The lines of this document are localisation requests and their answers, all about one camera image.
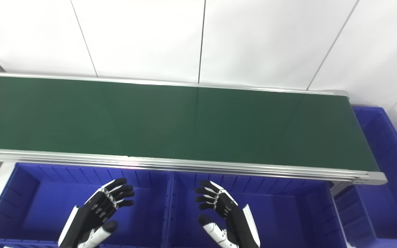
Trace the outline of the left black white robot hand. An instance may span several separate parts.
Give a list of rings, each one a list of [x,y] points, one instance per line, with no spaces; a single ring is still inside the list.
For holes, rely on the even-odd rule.
[[[74,206],[58,239],[60,248],[99,248],[118,227],[111,220],[121,207],[133,206],[133,186],[118,178],[101,186],[82,207]]]

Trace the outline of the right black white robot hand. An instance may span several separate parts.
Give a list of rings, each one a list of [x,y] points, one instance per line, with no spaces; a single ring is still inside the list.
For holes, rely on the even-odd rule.
[[[258,230],[248,204],[241,208],[230,193],[210,180],[200,180],[198,194],[194,198],[200,210],[214,210],[226,221],[226,229],[206,213],[197,216],[205,232],[221,248],[259,248],[261,246]]]

